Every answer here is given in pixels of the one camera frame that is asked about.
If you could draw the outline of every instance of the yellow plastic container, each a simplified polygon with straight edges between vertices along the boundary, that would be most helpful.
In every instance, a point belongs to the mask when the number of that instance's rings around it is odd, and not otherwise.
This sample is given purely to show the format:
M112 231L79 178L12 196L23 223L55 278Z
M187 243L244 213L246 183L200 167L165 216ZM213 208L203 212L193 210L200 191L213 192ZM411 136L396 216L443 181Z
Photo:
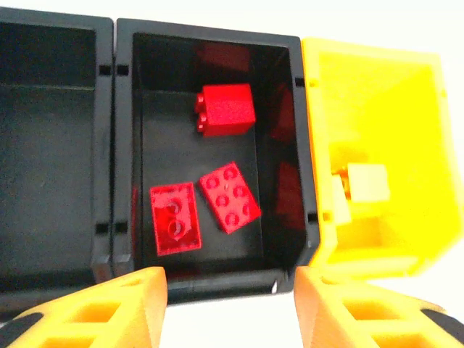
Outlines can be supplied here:
M309 348L462 348L422 310L430 302L300 267L295 302L302 340Z
M413 274L463 224L439 57L314 38L302 48L320 222L311 266Z

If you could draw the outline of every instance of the black plastic container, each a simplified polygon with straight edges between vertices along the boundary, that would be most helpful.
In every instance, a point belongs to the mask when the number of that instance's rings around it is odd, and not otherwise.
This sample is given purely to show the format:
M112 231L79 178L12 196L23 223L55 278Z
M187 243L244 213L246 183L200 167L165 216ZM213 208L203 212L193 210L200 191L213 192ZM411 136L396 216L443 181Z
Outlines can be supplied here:
M111 278L113 22L0 8L0 312Z
M169 301L289 291L319 244L305 80L296 37L141 20L117 21L114 249L116 275L165 267ZM245 136L203 138L203 85L250 83L257 122ZM203 247L158 257L149 189L239 166L262 209L223 233L196 188Z

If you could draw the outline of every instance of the plastic compartment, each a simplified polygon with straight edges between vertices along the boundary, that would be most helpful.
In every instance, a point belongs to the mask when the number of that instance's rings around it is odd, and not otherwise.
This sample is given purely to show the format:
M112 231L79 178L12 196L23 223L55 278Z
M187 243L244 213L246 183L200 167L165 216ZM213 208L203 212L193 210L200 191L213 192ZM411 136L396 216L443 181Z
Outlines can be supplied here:
M374 278L431 264L460 237L463 206L439 57L319 39L303 54L321 230L311 265Z
M295 266L309 262L319 239L299 39L118 20L116 73L116 274L165 267L170 302L292 289ZM257 122L244 136L205 138L196 94L231 83L250 83ZM159 257L149 189L197 183L232 161L262 217L227 235L196 185L202 248ZM288 180L279 178L282 162L297 174L286 198L301 202L299 224L276 213Z
M5 312L112 276L112 21L0 9L0 66Z

